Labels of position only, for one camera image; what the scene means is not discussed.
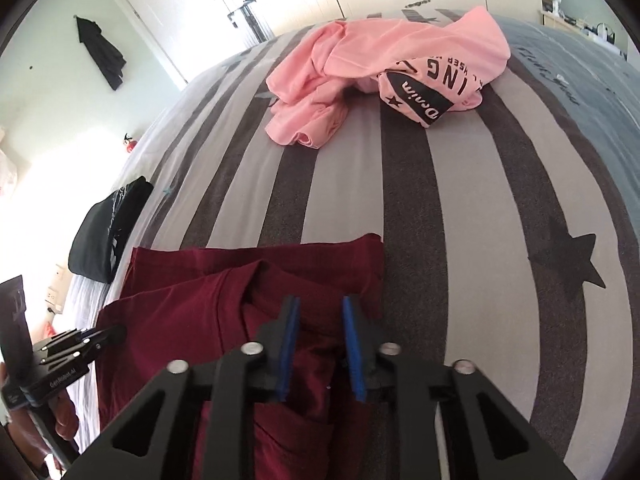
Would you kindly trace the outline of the person's left hand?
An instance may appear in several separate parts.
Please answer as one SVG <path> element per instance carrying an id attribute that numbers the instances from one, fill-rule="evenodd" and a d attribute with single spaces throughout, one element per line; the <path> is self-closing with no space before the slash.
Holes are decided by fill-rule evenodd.
<path id="1" fill-rule="evenodd" d="M 73 441 L 78 431 L 79 419 L 75 404 L 65 390 L 53 401 L 52 411 L 56 420 L 56 433 L 66 441 Z M 28 411 L 11 412 L 6 430 L 29 466 L 33 466 L 38 472 L 43 471 L 43 467 L 46 466 L 46 457 L 51 450 L 40 436 Z"/>

